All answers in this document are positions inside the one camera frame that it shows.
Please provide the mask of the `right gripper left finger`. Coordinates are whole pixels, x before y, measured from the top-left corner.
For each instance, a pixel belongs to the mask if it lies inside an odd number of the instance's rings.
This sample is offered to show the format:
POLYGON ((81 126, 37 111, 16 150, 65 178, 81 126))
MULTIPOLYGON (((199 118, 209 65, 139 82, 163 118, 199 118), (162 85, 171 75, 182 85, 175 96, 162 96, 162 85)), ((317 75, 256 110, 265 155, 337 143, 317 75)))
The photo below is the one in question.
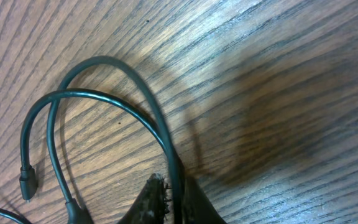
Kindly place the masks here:
POLYGON ((153 173, 118 224, 164 224, 170 212, 167 186, 162 174, 153 173))

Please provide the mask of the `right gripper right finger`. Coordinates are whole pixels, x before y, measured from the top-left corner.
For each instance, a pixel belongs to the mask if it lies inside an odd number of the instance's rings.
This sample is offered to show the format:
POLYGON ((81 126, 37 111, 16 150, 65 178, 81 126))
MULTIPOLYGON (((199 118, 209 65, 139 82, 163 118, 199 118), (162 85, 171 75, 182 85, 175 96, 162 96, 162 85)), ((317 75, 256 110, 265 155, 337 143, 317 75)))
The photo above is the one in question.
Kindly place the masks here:
POLYGON ((226 224, 192 176, 185 179, 182 207, 186 224, 226 224))

